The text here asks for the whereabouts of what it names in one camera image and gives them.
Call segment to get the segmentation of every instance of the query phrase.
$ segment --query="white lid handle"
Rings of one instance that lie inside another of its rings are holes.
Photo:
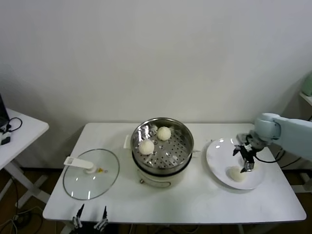
[[[93,162],[89,162],[89,161],[74,158],[74,157],[67,157],[64,161],[64,165],[70,166],[70,167],[84,168],[85,172],[88,174],[94,173],[97,170],[97,167],[94,165]]]

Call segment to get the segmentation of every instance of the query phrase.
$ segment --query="glass pot lid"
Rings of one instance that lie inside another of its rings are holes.
[[[119,161],[116,155],[105,149],[94,149],[78,156],[94,163],[94,173],[88,174],[85,169],[69,166],[63,177],[66,193],[77,200],[90,200],[107,192],[119,174]]]

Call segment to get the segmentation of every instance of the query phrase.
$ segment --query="white table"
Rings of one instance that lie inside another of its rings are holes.
[[[10,109],[7,109],[7,112],[10,118],[20,118],[23,121],[23,125],[20,129],[11,134],[11,142],[0,146],[0,169],[5,168],[5,170],[28,189],[28,191],[19,199],[19,208],[21,208],[31,196],[35,196],[39,200],[47,203],[50,195],[38,188],[47,177],[41,176],[35,184],[33,184],[26,176],[24,176],[23,171],[12,162],[12,160],[46,132],[49,129],[49,125],[38,119]],[[12,125],[12,129],[15,129],[20,125],[20,122],[14,120],[10,124]],[[5,185],[0,193],[0,199],[4,196],[11,183],[12,181],[10,180]]]
[[[211,139],[234,138],[247,133],[252,124],[186,124],[196,149],[205,151]],[[51,220],[71,220],[85,204],[81,220],[99,221],[107,206],[112,223],[144,224],[242,224],[300,221],[306,218],[300,202],[280,167],[265,165],[264,181],[252,191],[240,191],[222,184],[208,169],[205,157],[192,158],[184,179],[175,187],[154,188],[139,183],[130,150],[123,149],[125,136],[135,123],[89,123],[71,156],[97,148],[114,152],[120,161],[120,173],[112,188],[88,201],[72,199],[63,188],[63,170],[44,209]],[[258,156],[273,160],[265,148]]]

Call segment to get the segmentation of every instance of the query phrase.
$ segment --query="cord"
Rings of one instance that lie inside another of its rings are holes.
[[[6,226],[8,226],[8,225],[10,224],[10,222],[12,223],[12,227],[11,227],[10,233],[12,233],[12,230],[14,230],[15,234],[18,233],[18,229],[17,229],[17,227],[16,227],[16,225],[15,225],[15,223],[14,223],[14,221],[13,221],[12,219],[9,219],[8,221],[6,221],[6,222],[4,222],[3,224],[0,225],[0,226],[3,226],[3,225],[4,225],[4,226],[1,228],[0,233],[3,232],[3,230],[6,228]]]
[[[278,158],[278,159],[276,159],[276,160],[274,160],[274,161],[264,161],[264,160],[259,159],[257,155],[254,155],[254,157],[255,157],[256,159],[258,159],[258,161],[260,161],[260,162],[265,162],[265,163],[275,163],[275,162],[278,162],[279,160],[282,159],[283,156],[284,156],[284,154],[283,154],[280,158]]]
[[[15,192],[16,192],[16,203],[17,203],[17,207],[16,207],[16,211],[15,211],[15,215],[13,217],[13,219],[9,219],[7,220],[6,222],[4,222],[3,224],[0,225],[4,227],[0,230],[0,234],[3,232],[3,230],[5,229],[5,227],[10,224],[10,222],[12,222],[12,227],[11,227],[11,231],[10,231],[10,234],[12,233],[12,230],[14,230],[14,233],[15,234],[18,234],[18,229],[22,229],[24,227],[26,227],[30,221],[31,221],[31,218],[32,216],[38,216],[40,218],[40,225],[38,227],[38,229],[33,233],[33,234],[37,234],[39,233],[41,227],[42,227],[42,224],[43,224],[43,218],[40,214],[37,214],[37,213],[32,213],[31,211],[33,209],[39,209],[43,212],[43,210],[39,207],[39,206],[35,206],[27,211],[23,211],[23,212],[19,212],[18,213],[18,208],[19,208],[19,193],[18,193],[18,188],[17,188],[17,185],[16,185],[16,182],[14,181],[14,178],[11,176],[11,179],[13,181],[13,184],[14,184],[14,187],[15,187]]]
[[[300,159],[301,159],[301,158],[297,158],[295,161],[293,161],[293,162],[291,162],[291,163],[288,163],[288,164],[285,165],[285,166],[282,166],[281,169],[282,169],[282,168],[285,168],[285,167],[288,167],[288,166],[290,166],[290,165],[296,163],[296,162],[299,161]]]
[[[309,121],[309,122],[312,122],[312,115],[310,116],[310,118],[308,118],[308,121]],[[285,167],[288,167],[288,166],[290,166],[290,165],[296,163],[296,162],[299,161],[300,159],[301,159],[301,158],[297,158],[295,161],[293,161],[293,162],[291,162],[291,163],[288,163],[288,164],[286,164],[285,166],[282,166],[281,169],[282,169],[282,168],[285,168]]]
[[[179,227],[184,233],[187,233],[187,234],[194,234],[194,233],[196,233],[197,231],[198,231],[198,229],[199,229],[199,225],[196,227],[196,228],[194,228],[194,230],[192,230],[192,231],[186,231],[186,230],[184,230],[183,228],[181,228],[181,227]]]
[[[10,130],[10,128],[12,127],[12,126],[10,125],[10,122],[11,122],[12,120],[14,120],[14,119],[18,119],[18,120],[20,121],[20,125],[19,125],[19,127],[17,127],[16,129]],[[17,129],[20,129],[22,125],[23,125],[23,121],[22,121],[20,118],[18,118],[18,117],[11,118],[11,119],[9,120],[9,122],[7,123],[7,125],[6,125],[6,131],[12,133],[12,132],[16,131]]]

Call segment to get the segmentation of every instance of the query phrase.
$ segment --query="white shelf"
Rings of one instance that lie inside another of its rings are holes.
[[[308,104],[310,104],[312,106],[312,97],[309,97],[307,95],[305,95],[304,93],[300,93],[300,96],[307,101]]]

